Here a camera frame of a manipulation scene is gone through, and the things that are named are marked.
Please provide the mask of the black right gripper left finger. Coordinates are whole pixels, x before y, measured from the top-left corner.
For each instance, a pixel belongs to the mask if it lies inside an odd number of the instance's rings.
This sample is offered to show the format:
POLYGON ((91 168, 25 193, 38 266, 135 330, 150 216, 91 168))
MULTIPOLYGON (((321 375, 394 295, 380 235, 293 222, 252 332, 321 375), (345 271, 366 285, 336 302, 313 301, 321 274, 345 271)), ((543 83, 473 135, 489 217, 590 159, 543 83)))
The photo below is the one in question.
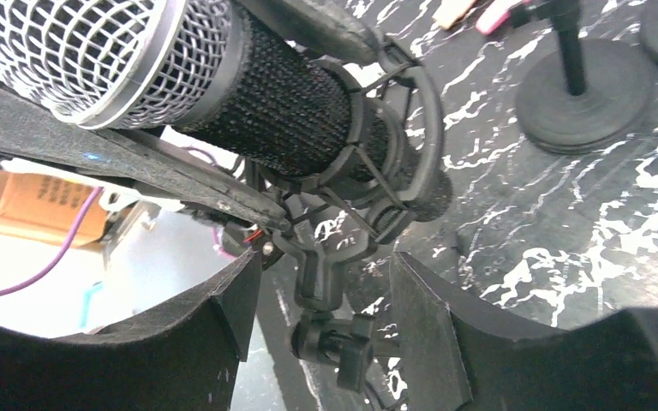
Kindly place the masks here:
POLYGON ((95 334, 49 339, 0 326, 0 410, 228 409, 260 276, 260 255, 248 251, 95 334))

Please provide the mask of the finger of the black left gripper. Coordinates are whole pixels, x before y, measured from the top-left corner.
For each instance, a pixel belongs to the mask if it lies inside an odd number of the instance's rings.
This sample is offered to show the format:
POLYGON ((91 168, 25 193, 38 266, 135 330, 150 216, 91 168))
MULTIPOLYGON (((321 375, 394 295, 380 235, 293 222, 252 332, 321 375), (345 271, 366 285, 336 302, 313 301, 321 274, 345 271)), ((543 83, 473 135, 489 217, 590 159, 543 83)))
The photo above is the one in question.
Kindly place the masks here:
POLYGON ((166 198, 269 229, 290 228, 274 201, 169 142, 143 130, 90 131, 59 122, 1 85, 0 155, 101 179, 116 177, 127 187, 139 182, 166 198))
POLYGON ((320 55, 369 65, 379 60, 380 37, 365 22, 334 1, 239 0, 283 39, 320 55))

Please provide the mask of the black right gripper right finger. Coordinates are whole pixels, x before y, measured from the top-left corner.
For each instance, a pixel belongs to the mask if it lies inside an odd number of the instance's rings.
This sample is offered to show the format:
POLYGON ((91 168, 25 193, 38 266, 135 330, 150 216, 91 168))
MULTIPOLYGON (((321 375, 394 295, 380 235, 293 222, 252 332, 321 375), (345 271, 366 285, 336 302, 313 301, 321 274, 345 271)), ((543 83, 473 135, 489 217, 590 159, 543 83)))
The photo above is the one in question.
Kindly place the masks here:
POLYGON ((412 410, 658 410, 658 308, 565 331, 448 283, 407 253, 390 270, 412 410))

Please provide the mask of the beige microphone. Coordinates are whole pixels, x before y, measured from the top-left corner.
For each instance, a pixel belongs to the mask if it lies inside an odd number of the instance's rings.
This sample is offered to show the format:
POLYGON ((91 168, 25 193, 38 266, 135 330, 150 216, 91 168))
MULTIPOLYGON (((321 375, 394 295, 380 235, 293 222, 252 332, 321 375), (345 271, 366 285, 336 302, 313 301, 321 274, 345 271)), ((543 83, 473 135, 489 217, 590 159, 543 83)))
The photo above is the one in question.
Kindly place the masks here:
POLYGON ((450 30, 476 3, 477 0, 442 0, 432 15, 434 23, 443 30, 450 30))

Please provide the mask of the black grey-mesh microphone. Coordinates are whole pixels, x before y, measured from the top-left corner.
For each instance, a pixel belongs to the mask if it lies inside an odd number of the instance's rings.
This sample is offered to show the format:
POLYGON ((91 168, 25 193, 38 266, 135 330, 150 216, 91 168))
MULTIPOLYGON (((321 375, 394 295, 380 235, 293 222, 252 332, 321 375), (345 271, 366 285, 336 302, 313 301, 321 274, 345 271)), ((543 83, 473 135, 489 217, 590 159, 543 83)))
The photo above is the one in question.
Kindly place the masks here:
MULTIPOLYGON (((1 86, 77 128, 143 130, 248 187, 246 160, 304 177, 338 157, 349 94, 315 65, 321 58, 362 86, 383 75, 378 61, 348 63, 283 39, 238 1, 0 1, 1 86)), ((88 177, 166 198, 139 182, 88 177)), ((440 179, 436 212, 419 222, 449 206, 441 169, 440 179)))

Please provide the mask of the pink microphone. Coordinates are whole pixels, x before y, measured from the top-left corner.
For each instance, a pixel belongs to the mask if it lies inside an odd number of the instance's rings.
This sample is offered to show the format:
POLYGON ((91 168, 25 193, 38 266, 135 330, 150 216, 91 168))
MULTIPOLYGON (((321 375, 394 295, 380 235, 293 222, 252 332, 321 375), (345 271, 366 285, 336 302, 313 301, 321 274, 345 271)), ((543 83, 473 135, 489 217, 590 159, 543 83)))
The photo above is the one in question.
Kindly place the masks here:
POLYGON ((476 30, 484 36, 492 34, 501 27, 510 17, 513 7, 529 3, 528 0, 494 0, 476 21, 476 30))

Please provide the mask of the black tripod shock-mount stand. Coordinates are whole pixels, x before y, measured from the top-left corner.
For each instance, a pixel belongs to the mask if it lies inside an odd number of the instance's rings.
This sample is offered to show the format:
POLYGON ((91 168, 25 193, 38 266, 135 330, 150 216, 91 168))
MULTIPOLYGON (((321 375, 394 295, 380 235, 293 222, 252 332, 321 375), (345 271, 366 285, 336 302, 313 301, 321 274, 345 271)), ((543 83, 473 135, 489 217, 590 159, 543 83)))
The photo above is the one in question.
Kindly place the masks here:
POLYGON ((383 75, 362 86, 340 63, 315 61, 346 87, 351 107, 342 149, 321 172, 282 176, 245 161, 248 185, 280 206, 310 194, 319 200, 321 211, 336 207, 357 225, 355 240, 334 251, 301 234, 310 212, 291 217, 286 230, 264 228, 262 236, 297 263, 294 300, 302 314, 289 334, 291 353, 336 368, 339 388, 367 394, 374 405, 380 404, 380 396, 367 380, 368 369, 378 356, 398 355, 399 347, 376 337, 369 314, 335 317, 344 302, 344 274, 397 239, 411 223, 429 220, 436 212, 434 192, 446 186, 440 179, 443 110, 429 73, 390 36, 380 40, 378 63, 383 75))

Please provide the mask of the black round-base microphone stand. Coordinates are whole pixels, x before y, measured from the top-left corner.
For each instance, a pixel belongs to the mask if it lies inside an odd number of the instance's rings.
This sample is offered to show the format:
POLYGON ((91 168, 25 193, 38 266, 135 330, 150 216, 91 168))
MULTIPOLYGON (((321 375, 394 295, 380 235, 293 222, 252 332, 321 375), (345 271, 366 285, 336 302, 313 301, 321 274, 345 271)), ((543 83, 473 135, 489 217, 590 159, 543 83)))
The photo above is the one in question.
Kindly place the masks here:
POLYGON ((579 1, 530 1, 510 9, 514 27, 551 23, 558 49, 525 75, 515 112, 544 151, 578 155, 610 145, 647 114, 653 76, 641 51, 610 39, 580 39, 579 1))

